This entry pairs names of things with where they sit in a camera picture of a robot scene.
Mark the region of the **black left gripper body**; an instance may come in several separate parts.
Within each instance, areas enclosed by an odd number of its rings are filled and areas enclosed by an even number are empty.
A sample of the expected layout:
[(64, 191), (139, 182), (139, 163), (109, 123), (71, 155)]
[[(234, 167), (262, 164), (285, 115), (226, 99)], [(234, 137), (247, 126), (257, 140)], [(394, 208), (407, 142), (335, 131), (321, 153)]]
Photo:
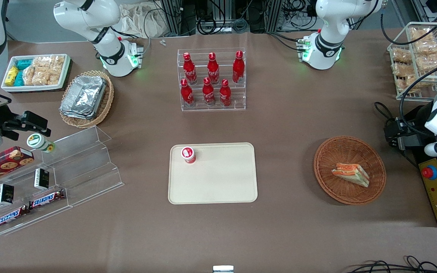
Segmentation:
[(396, 147), (401, 150), (411, 150), (415, 147), (424, 147), (431, 139), (431, 132), (425, 128), (427, 116), (416, 116), (408, 124), (417, 129), (418, 132), (410, 129), (405, 122), (398, 116), (396, 121), (399, 127), (399, 133), (396, 138)]

